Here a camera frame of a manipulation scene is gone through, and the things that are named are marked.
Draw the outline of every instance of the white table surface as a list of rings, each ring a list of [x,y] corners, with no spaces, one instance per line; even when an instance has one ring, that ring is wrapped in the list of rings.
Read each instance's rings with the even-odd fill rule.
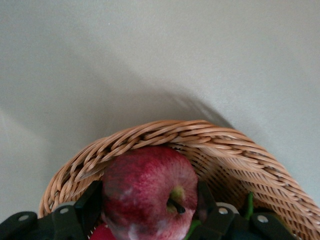
[[[1,1],[1,222],[87,144],[162,119],[242,131],[319,205],[320,1]]]

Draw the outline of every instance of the apple stem cavity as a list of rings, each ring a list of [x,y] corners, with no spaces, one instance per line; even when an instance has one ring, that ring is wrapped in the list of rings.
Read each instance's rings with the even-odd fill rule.
[[[183,206],[181,206],[179,203],[177,203],[175,200],[173,200],[170,197],[169,197],[168,201],[166,202],[166,204],[167,205],[172,204],[176,208],[176,211],[179,214],[183,214],[186,211],[186,209]]]

